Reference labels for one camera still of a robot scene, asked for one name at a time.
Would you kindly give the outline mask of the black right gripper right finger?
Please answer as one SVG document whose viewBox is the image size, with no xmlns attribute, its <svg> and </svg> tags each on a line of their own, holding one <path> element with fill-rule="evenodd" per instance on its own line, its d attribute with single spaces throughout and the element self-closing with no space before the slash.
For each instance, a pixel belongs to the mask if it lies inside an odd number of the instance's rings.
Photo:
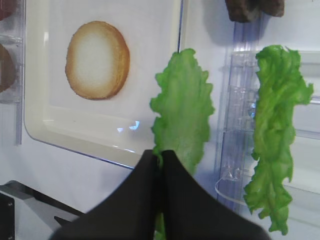
<svg viewBox="0 0 320 240">
<path fill-rule="evenodd" d="M 233 212 L 183 167 L 175 152 L 162 152 L 164 226 L 168 240 L 268 240 L 259 225 Z"/>
</svg>

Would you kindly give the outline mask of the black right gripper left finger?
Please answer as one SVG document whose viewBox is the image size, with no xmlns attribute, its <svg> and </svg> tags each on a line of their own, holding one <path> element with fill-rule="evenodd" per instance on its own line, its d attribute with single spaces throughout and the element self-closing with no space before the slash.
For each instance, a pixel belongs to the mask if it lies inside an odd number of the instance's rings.
<svg viewBox="0 0 320 240">
<path fill-rule="evenodd" d="M 158 158 L 145 150 L 120 186 L 104 201 L 59 228 L 53 240 L 152 240 L 160 211 Z"/>
</svg>

